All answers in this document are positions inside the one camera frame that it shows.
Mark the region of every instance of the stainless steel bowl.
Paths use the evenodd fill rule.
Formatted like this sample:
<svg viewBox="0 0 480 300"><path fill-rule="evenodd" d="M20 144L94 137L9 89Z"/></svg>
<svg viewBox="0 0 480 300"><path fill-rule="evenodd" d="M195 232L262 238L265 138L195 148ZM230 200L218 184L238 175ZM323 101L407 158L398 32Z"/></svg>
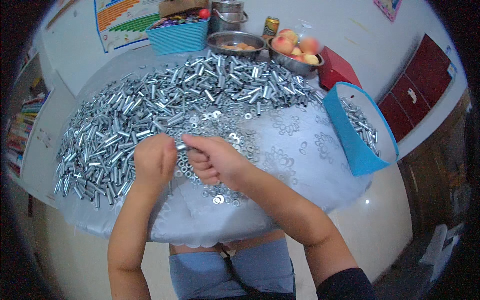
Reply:
<svg viewBox="0 0 480 300"><path fill-rule="evenodd" d="M239 43L253 46L255 47L255 50L231 50L222 48L223 45L235 46ZM207 37L207 44L215 53L233 56L248 56L251 58L257 57L260 51L266 48L266 43L263 38L242 31L220 31L212 33Z"/></svg>
<svg viewBox="0 0 480 300"><path fill-rule="evenodd" d="M268 52L270 53L270 58L273 59L276 63L281 64L288 70L294 72L296 75L308 76L318 67L325 63L324 58L320 54L315 56L318 58L319 63L316 65L310 65L305 62L294 60L293 58L288 57L285 54L278 52L272 47L272 37L267 40Z"/></svg>

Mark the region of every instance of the white wall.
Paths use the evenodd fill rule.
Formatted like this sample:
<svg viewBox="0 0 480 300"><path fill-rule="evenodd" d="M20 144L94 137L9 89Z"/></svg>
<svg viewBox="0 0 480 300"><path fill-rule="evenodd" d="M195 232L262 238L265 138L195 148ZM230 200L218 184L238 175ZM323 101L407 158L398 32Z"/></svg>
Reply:
<svg viewBox="0 0 480 300"><path fill-rule="evenodd" d="M449 55L458 68L451 88L429 115L399 143L401 156L425 140L446 118L467 86L460 59L452 41L433 10L423 0L403 1L395 22L390 22L372 1L355 0L245 0L250 19L245 31L261 34L265 18L280 19L280 29L294 28L302 19L313 25L312 34L345 58L373 99L380 101L395 82L423 33ZM44 53L53 69L77 95L85 82L111 58L148 41L104 53L96 31L93 0L76 2L45 31L53 9L40 27Z"/></svg>

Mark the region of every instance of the lid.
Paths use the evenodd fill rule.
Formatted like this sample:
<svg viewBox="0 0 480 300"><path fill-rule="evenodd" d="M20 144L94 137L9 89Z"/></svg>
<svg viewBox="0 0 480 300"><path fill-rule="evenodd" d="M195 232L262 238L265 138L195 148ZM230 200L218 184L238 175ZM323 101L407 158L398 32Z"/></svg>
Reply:
<svg viewBox="0 0 480 300"><path fill-rule="evenodd" d="M243 12L243 1L214 1L212 2L212 9L216 8L219 12Z"/></svg>

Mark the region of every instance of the red box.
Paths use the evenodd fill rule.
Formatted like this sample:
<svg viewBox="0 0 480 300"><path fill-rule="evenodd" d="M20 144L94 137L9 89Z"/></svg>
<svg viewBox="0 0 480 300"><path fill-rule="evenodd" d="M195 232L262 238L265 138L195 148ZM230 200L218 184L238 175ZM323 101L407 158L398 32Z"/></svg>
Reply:
<svg viewBox="0 0 480 300"><path fill-rule="evenodd" d="M325 60L323 66L318 67L320 85L331 89L335 83L344 81L362 88L357 75L348 61L327 46L324 47L320 55Z"/></svg>

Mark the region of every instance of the cardboard box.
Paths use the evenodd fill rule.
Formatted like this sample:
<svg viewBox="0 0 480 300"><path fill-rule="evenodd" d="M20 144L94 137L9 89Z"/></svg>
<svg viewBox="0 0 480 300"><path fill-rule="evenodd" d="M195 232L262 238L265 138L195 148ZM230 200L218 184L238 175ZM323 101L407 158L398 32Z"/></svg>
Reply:
<svg viewBox="0 0 480 300"><path fill-rule="evenodd" d="M158 4L160 18L195 7L207 7L208 0L165 0Z"/></svg>

